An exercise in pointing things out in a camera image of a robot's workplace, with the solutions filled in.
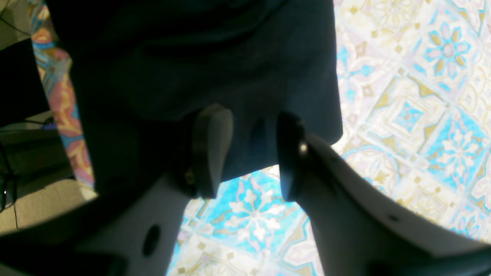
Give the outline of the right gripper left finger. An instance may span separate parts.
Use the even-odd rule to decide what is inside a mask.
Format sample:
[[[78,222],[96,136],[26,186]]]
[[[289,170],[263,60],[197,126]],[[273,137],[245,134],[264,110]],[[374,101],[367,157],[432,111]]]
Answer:
[[[187,204],[216,198],[233,131],[231,110],[204,108],[194,117],[183,168],[3,236],[1,275],[165,275]]]

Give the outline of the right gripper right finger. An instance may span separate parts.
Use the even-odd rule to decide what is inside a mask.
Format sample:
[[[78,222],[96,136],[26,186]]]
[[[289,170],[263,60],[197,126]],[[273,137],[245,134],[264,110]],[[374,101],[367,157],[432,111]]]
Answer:
[[[326,276],[489,276],[490,245],[407,210],[298,117],[277,121],[281,190],[307,213]]]

